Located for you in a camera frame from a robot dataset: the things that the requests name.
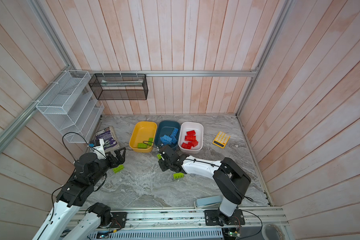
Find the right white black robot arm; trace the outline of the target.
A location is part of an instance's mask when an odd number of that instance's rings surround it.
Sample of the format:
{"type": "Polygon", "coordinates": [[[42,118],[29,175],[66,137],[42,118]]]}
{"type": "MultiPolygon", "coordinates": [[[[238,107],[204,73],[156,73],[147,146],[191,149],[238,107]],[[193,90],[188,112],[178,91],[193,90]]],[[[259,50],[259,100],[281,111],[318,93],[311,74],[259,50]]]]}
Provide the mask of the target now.
{"type": "Polygon", "coordinates": [[[237,210],[246,196],[251,184],[250,176],[230,158],[222,161],[197,159],[188,154],[179,155],[170,146],[159,149],[159,166],[163,172],[171,170],[175,173],[194,174],[216,182],[223,194],[222,202],[217,210],[206,210],[207,226],[233,225],[240,221],[241,214],[237,210]]]}

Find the blue lego front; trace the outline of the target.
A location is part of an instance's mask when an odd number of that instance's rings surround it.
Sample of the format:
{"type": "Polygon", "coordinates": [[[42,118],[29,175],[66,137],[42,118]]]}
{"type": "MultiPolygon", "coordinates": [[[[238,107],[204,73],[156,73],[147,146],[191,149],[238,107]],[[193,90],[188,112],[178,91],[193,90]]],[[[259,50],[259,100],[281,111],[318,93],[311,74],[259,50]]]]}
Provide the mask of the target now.
{"type": "Polygon", "coordinates": [[[171,137],[175,137],[178,133],[179,129],[178,128],[174,128],[172,134],[171,134],[171,137]]]}

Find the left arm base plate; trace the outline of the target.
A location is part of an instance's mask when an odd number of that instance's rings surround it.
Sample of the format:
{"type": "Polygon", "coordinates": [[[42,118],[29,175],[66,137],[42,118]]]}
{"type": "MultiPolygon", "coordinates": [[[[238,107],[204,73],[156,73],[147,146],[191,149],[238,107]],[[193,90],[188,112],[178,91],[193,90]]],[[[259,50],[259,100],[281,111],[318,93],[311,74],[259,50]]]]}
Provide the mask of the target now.
{"type": "Polygon", "coordinates": [[[96,214],[94,212],[87,213],[83,218],[84,224],[94,225],[98,228],[116,228],[122,229],[126,225],[127,212],[104,212],[96,214]]]}

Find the red lego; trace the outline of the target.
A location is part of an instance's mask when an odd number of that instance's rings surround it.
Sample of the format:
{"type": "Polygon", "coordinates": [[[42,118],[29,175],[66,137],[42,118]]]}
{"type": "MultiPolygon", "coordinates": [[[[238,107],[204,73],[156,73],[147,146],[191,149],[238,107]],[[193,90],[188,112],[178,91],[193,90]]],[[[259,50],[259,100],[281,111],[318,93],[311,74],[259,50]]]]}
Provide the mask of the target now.
{"type": "Polygon", "coordinates": [[[191,149],[191,147],[192,147],[192,145],[190,144],[190,143],[182,143],[182,145],[181,145],[181,147],[183,148],[183,149],[191,149]]]}
{"type": "Polygon", "coordinates": [[[197,140],[194,140],[191,142],[191,144],[193,147],[196,147],[199,144],[199,142],[197,140]]]}
{"type": "Polygon", "coordinates": [[[193,136],[190,136],[190,135],[185,136],[185,141],[192,142],[192,141],[196,141],[196,140],[197,140],[197,138],[196,138],[195,135],[193,135],[193,136]]]}
{"type": "Polygon", "coordinates": [[[187,133],[187,136],[195,136],[195,135],[196,135],[195,130],[188,131],[188,132],[186,132],[186,133],[187,133]]]}

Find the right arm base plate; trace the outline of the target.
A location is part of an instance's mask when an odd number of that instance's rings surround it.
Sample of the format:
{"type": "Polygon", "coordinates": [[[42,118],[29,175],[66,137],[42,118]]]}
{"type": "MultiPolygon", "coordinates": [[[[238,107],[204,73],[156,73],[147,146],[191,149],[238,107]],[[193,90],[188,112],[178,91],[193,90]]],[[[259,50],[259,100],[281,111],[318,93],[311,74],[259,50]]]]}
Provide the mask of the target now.
{"type": "Polygon", "coordinates": [[[245,225],[245,219],[243,211],[240,209],[236,209],[232,216],[227,217],[219,210],[205,210],[205,223],[207,226],[231,226],[245,225]]]}

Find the small green lego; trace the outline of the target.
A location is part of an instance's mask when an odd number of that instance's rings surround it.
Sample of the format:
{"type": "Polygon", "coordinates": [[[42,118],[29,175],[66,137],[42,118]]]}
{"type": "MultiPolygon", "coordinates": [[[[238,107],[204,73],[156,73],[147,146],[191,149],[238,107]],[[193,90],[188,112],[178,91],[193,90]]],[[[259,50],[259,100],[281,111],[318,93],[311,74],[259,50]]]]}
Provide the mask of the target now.
{"type": "Polygon", "coordinates": [[[116,174],[116,173],[119,173],[120,171],[122,171],[124,169],[124,165],[119,165],[118,167],[116,168],[113,168],[113,172],[116,174]]]}

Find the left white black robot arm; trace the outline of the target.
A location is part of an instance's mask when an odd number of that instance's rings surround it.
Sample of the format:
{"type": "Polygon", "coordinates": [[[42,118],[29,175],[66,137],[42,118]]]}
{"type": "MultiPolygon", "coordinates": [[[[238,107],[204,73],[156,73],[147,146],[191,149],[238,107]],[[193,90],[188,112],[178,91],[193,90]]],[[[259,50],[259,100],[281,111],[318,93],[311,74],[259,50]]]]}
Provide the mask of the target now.
{"type": "MultiPolygon", "coordinates": [[[[96,184],[104,179],[108,170],[125,163],[126,148],[106,153],[104,141],[94,140],[89,144],[91,152],[85,153],[75,161],[75,170],[69,180],[59,188],[53,199],[53,208],[35,234],[35,240],[57,240],[68,223],[84,205],[87,198],[97,188],[96,184]]],[[[97,228],[110,229],[113,215],[109,206],[95,203],[90,206],[84,218],[68,232],[66,240],[83,240],[97,228]]]]}

